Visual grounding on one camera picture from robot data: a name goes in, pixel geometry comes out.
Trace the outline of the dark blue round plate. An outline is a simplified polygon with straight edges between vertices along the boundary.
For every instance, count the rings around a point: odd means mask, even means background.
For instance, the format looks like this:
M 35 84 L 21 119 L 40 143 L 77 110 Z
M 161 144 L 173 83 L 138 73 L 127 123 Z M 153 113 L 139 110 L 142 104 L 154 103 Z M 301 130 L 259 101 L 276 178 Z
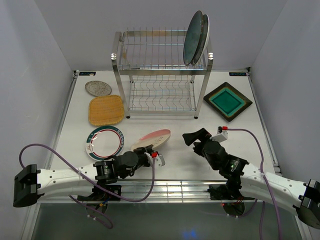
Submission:
M 186 66 L 190 65 L 198 48 L 202 35 L 203 13 L 198 10 L 192 17 L 183 44 L 183 62 Z

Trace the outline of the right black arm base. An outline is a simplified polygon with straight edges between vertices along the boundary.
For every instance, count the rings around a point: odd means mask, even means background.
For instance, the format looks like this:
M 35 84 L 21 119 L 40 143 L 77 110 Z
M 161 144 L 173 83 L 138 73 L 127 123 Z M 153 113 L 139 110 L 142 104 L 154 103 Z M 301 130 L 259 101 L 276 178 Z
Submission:
M 237 200 L 242 196 L 239 192 L 229 190 L 225 184 L 210 184 L 207 192 L 211 200 Z

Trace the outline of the pink cream floral plate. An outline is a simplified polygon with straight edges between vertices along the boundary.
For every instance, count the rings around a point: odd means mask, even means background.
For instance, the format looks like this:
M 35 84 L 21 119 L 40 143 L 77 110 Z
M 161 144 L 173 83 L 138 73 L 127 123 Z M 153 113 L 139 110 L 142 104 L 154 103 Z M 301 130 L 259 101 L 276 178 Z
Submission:
M 133 151 L 138 148 L 151 146 L 152 149 L 157 149 L 166 143 L 171 137 L 171 131 L 169 129 L 160 129 L 153 131 L 140 139 L 138 139 L 131 147 Z

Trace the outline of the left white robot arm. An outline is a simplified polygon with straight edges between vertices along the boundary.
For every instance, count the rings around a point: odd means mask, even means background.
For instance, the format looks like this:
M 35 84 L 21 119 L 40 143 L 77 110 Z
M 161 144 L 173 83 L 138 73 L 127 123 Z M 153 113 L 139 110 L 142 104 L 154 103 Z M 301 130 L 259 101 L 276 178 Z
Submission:
M 110 185 L 132 177 L 141 167 L 156 166 L 159 153 L 151 147 L 139 147 L 119 156 L 110 156 L 85 166 L 74 167 L 59 153 L 56 154 L 67 169 L 40 169 L 36 164 L 23 165 L 14 177 L 13 207 L 24 208 L 37 203 L 41 197 L 77 196 L 80 201 L 96 201 L 106 196 L 138 203 L 139 199 L 121 196 Z

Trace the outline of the white plate green red rim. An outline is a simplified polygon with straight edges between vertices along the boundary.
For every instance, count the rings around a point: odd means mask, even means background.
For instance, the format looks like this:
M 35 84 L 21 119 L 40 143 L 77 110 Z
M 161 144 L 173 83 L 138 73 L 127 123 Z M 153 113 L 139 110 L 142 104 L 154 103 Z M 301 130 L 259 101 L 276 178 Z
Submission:
M 118 156 L 124 147 L 125 138 L 115 126 L 101 126 L 93 130 L 86 139 L 85 151 L 95 161 Z

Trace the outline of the white plate teal lettered rim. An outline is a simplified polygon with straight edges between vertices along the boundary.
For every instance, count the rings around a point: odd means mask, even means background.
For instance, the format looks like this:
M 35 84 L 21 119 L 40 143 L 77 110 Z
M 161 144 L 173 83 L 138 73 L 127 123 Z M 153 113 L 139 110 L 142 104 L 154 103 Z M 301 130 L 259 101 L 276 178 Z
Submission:
M 199 46 L 197 47 L 197 50 L 195 52 L 195 55 L 191 61 L 191 65 L 195 66 L 198 61 L 201 59 L 209 41 L 210 37 L 210 20 L 207 14 L 204 14 L 202 17 L 203 20 L 203 30 L 201 33 Z

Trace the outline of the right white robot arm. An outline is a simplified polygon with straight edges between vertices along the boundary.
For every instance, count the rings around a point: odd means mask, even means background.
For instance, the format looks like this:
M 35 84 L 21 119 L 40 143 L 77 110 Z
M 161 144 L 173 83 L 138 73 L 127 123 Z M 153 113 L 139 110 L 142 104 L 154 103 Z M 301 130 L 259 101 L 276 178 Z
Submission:
M 247 160 L 231 155 L 221 146 L 227 140 L 226 126 L 218 127 L 217 134 L 211 135 L 205 128 L 184 133 L 183 140 L 193 151 L 206 159 L 214 171 L 223 176 L 226 197 L 239 197 L 264 201 L 282 208 L 298 217 L 309 227 L 320 227 L 320 183 L 296 181 L 266 172 L 263 166 L 255 166 Z

